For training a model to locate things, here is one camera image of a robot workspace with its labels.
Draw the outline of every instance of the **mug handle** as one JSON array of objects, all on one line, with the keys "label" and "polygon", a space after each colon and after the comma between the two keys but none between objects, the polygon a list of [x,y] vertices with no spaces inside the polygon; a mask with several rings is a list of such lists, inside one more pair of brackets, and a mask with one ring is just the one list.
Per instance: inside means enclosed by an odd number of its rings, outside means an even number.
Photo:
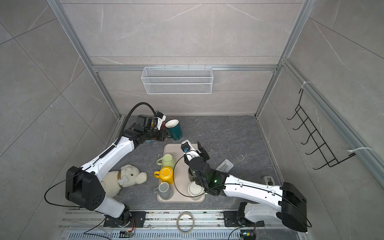
[{"label": "mug handle", "polygon": [[161,165],[162,164],[162,162],[163,162],[163,158],[161,157],[161,158],[159,158],[157,161],[156,161],[156,163],[158,164],[158,165]]}]

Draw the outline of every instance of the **stuffed animal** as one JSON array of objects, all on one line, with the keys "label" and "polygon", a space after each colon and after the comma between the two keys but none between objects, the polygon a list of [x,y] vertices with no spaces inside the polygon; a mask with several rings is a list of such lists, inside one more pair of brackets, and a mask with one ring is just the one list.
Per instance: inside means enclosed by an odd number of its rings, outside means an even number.
[{"label": "stuffed animal", "polygon": [[120,172],[108,172],[101,181],[101,185],[107,196],[115,197],[122,187],[142,184],[146,180],[147,174],[145,172],[140,172],[137,167],[128,164],[122,166]]}]

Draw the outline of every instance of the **wire basket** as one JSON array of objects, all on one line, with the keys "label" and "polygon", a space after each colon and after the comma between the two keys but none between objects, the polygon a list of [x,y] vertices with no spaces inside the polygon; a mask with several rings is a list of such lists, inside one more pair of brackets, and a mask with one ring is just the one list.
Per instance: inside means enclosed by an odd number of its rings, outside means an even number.
[{"label": "wire basket", "polygon": [[209,67],[147,67],[141,75],[148,94],[208,94],[213,79]]}]

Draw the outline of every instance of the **cup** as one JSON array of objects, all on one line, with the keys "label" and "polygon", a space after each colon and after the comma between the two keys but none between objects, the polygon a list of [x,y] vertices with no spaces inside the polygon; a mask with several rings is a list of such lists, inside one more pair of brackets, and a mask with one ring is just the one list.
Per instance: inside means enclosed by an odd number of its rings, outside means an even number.
[{"label": "cup", "polygon": [[195,180],[195,177],[193,176],[190,168],[188,168],[188,179],[190,182],[193,182]]},{"label": "cup", "polygon": [[155,189],[155,192],[157,192],[158,195],[164,200],[168,200],[173,196],[173,189],[167,182],[160,183],[160,185]]},{"label": "cup", "polygon": [[197,185],[195,181],[191,182],[188,185],[188,193],[191,196],[198,196],[198,197],[191,197],[193,200],[199,200],[200,199],[199,195],[202,194],[203,192],[204,192],[204,188]]},{"label": "cup", "polygon": [[172,169],[174,168],[175,166],[175,159],[172,157],[172,155],[170,154],[166,154],[164,155],[164,157],[162,158],[159,158],[156,163],[158,165],[161,165],[161,167],[171,167]]},{"label": "cup", "polygon": [[169,130],[171,138],[173,138],[174,140],[179,140],[183,136],[180,123],[176,119],[168,121],[166,123],[166,128]]},{"label": "cup", "polygon": [[173,184],[173,170],[171,167],[163,167],[160,171],[153,173],[156,178],[160,178],[162,182]]}]

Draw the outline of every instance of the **light green mug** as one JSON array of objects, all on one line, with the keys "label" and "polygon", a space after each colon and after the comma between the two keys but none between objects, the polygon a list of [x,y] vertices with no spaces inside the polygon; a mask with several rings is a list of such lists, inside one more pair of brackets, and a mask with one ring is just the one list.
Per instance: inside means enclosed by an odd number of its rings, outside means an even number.
[{"label": "light green mug", "polygon": [[171,168],[173,169],[174,166],[175,166],[176,161],[175,161],[175,159],[172,157],[172,155],[170,155],[170,154],[166,154],[166,155],[164,155],[164,157],[159,158],[159,159],[156,161],[156,163],[157,163],[158,165],[161,165],[161,168],[163,168],[163,167],[171,167]]}]

